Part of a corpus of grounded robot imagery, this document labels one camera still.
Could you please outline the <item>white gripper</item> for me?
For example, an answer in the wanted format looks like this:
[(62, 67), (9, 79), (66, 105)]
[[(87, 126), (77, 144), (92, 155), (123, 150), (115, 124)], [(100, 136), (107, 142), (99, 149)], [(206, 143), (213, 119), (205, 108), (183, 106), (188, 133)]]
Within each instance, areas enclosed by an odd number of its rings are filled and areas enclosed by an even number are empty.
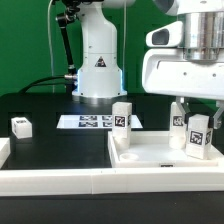
[[(184, 124), (188, 124), (188, 99), (224, 100), (224, 51), (216, 61), (191, 62), (180, 49), (151, 49), (143, 60), (142, 86), (148, 93), (180, 96), (176, 104)], [(213, 128), (222, 126), (224, 101), (216, 102)]]

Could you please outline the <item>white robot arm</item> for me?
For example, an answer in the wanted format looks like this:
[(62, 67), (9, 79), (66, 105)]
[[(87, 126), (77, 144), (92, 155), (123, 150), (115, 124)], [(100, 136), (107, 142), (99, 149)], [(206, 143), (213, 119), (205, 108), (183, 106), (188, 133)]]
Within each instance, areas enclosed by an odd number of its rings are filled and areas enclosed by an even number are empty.
[[(91, 102), (124, 96), (117, 66), (116, 28), (103, 8), (136, 0), (59, 0), (66, 10), (56, 17), (61, 29), (72, 95)], [(218, 107), (209, 126), (221, 126), (224, 113), (224, 0), (152, 0), (177, 20), (146, 36), (142, 86), (148, 93), (172, 95), (188, 121), (186, 97), (212, 99)]]

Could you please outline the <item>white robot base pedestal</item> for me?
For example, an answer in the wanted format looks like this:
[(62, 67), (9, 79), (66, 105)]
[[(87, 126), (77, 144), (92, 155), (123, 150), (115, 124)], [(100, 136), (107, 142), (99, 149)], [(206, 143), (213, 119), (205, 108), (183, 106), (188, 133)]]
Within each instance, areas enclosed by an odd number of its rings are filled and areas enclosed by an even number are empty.
[(127, 94), (117, 65), (117, 29), (102, 12), (101, 3), (82, 4), (78, 18), (83, 37), (83, 64), (78, 69), (73, 98), (105, 102)]

